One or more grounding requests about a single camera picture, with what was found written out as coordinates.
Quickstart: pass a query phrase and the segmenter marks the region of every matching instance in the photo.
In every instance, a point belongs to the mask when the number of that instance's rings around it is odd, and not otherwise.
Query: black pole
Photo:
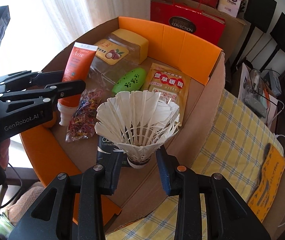
[[[250,38],[252,36],[252,33],[253,33],[254,29],[255,29],[255,26],[253,24],[251,24],[250,29],[248,31],[248,34],[247,34],[246,38],[244,39],[244,42],[243,42],[243,44],[241,46],[241,49],[239,50],[238,55],[236,56],[236,58],[234,59],[234,62],[232,63],[232,66],[231,66],[231,73],[232,74],[237,71],[238,61],[239,61],[242,53],[244,52],[244,49],[248,45],[248,42],[249,42],[249,40],[250,40]]]
[[[260,72],[262,72],[269,65],[269,63],[271,62],[271,60],[274,58],[274,56],[277,54],[279,50],[280,50],[280,46],[277,45],[274,51],[272,52],[272,54],[270,55],[270,57],[267,59],[267,61],[264,63],[264,65],[260,69]]]

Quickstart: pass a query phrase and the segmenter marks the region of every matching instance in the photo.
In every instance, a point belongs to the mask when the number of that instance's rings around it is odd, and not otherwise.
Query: wall
[[[270,36],[270,32],[272,31],[273,27],[275,26],[276,22],[278,21],[281,12],[285,13],[285,0],[276,0],[277,2],[277,7],[276,7],[276,11],[274,13],[271,25],[269,27],[269,30],[266,34],[263,35],[263,37],[261,38],[261,40],[258,42],[258,44],[255,46],[255,48],[252,50],[252,52],[248,55],[248,59],[252,60],[255,55],[257,55],[257,53],[265,46],[265,44],[269,41],[269,39],[271,38]],[[242,33],[242,36],[239,39],[238,45],[233,53],[233,55],[231,56],[230,60],[231,62],[233,62],[234,58],[236,57],[243,41],[244,38],[247,35],[247,32],[249,30],[250,27],[250,23],[248,23],[248,25],[246,26],[246,28],[244,29],[244,32]],[[247,48],[245,49],[243,56],[246,55],[249,50],[253,47],[253,45],[256,43],[256,41],[259,39],[259,37],[261,36],[262,32],[261,30],[259,30],[258,28],[256,28],[253,32],[253,35],[248,43]],[[267,47],[260,53],[260,55],[252,62],[253,67],[260,69],[262,67],[262,65],[266,62],[266,60],[268,59],[268,57],[271,55],[271,53],[273,52],[274,48],[276,47],[276,42],[274,40],[272,40]],[[276,56],[274,57],[274,59],[271,61],[271,63],[268,65],[267,68],[272,68],[273,70],[278,71],[279,73],[282,73],[285,70],[285,53],[280,50]]]

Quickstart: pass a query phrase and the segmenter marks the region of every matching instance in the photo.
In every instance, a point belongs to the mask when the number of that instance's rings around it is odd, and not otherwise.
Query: fruit picture on label
[[[108,53],[106,53],[106,58],[112,58],[114,60],[120,59],[121,55],[124,54],[124,52],[120,52],[119,49],[112,49]]]

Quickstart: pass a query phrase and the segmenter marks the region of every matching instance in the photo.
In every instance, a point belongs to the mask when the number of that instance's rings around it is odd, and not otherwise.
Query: white tube cap
[[[71,120],[72,115],[76,112],[77,107],[68,107],[61,105],[59,102],[57,104],[58,110],[60,112],[60,125],[61,126],[68,126]]]

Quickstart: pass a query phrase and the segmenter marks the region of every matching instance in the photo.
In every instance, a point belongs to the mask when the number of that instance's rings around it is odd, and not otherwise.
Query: shuttlecock
[[[96,133],[122,149],[134,168],[178,132],[179,106],[159,97],[160,92],[123,91],[97,109]]]

